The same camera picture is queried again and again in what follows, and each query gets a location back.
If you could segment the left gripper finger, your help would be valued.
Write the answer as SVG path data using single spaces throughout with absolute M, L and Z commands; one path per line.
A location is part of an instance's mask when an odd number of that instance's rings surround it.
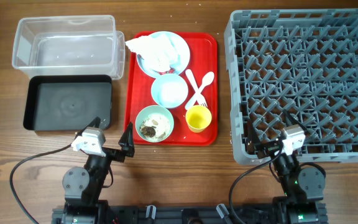
M 81 131 L 77 132 L 75 138 L 79 136 L 92 136 L 98 138 L 101 135 L 101 131 L 99 129 L 101 119 L 97 116 L 94 120 L 92 120 L 85 128 Z
M 134 140 L 133 140 L 133 124 L 130 122 L 125 131 L 123 132 L 118 145 L 121 146 L 122 150 L 133 150 L 134 149 Z

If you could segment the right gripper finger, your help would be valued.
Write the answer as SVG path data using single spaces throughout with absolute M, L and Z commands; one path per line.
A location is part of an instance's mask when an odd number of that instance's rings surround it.
M 285 124 L 289 126 L 298 125 L 304 133 L 307 132 L 306 127 L 301 124 L 297 119 L 295 119 L 287 110 L 283 110 L 283 115 L 285 117 Z
M 259 145 L 260 145 L 260 139 L 259 136 L 253 127 L 252 121 L 248 120 L 247 122 L 247 152 L 255 152 L 258 151 Z

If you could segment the rice and food leftovers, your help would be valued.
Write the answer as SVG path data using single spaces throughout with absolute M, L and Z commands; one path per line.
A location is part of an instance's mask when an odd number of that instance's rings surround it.
M 140 125 L 139 131 L 150 142 L 164 140 L 170 132 L 170 122 L 166 116 L 160 113 L 148 115 Z

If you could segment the green bowl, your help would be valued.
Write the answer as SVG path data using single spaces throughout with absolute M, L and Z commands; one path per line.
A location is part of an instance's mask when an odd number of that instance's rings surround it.
M 169 110 L 167 110 L 166 108 L 159 106 L 159 105 L 147 106 L 139 112 L 139 114 L 137 115 L 137 117 L 135 119 L 136 131 L 137 131 L 138 135 L 146 142 L 150 142 L 150 141 L 146 140 L 143 137 L 143 135 L 141 135 L 139 128 L 140 128 L 140 125 L 143 122 L 143 120 L 146 117 L 148 117 L 148 115 L 153 114 L 153 113 L 160 113 L 168 118 L 171 128 L 170 128 L 170 132 L 166 138 L 168 138 L 171 135 L 171 133 L 173 132 L 173 128 L 174 128 L 173 116 L 172 116 L 171 112 L 169 112 Z

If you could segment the yellow plastic cup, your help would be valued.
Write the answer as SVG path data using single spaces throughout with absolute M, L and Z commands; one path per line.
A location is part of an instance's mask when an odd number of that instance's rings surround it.
M 185 119 L 192 132 L 200 133 L 211 124 L 212 114 L 207 107 L 195 105 L 186 112 Z

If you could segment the red snack wrapper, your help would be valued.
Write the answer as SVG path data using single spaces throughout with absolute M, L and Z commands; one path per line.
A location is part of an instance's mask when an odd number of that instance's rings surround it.
M 168 73 L 174 73 L 175 72 L 175 69 L 174 68 L 170 68 L 169 70 L 167 71 L 164 71 L 164 72 L 158 72 L 158 74 L 160 75 L 164 75 L 164 74 L 168 74 Z

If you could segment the white napkin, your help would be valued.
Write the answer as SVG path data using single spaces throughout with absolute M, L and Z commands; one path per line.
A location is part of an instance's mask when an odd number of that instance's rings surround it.
M 150 69 L 167 72 L 178 61 L 178 52 L 170 39 L 162 34 L 158 37 L 143 35 L 125 42 L 131 52 L 140 55 Z

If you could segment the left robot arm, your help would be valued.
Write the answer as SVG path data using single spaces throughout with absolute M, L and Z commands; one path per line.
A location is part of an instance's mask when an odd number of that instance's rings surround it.
M 129 123 L 118 145 L 120 149 L 104 147 L 106 142 L 103 130 L 99 128 L 101 119 L 95 117 L 87 127 L 78 132 L 71 147 L 88 155 L 83 167 L 71 168 L 63 176 L 65 204 L 62 213 L 54 211 L 52 223 L 118 223 L 118 217 L 106 200 L 100 200 L 104 183 L 112 175 L 111 163 L 124 162 L 126 157 L 135 154 L 133 124 Z

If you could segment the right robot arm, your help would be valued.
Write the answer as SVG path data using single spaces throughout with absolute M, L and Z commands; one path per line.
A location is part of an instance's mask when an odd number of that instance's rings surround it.
M 325 204 L 321 203 L 326 185 L 325 170 L 313 163 L 300 163 L 296 157 L 306 140 L 306 127 L 284 110 L 286 126 L 281 135 L 263 143 L 251 122 L 247 124 L 247 148 L 257 157 L 268 157 L 273 166 L 284 196 L 275 197 L 272 215 L 276 223 L 327 223 Z

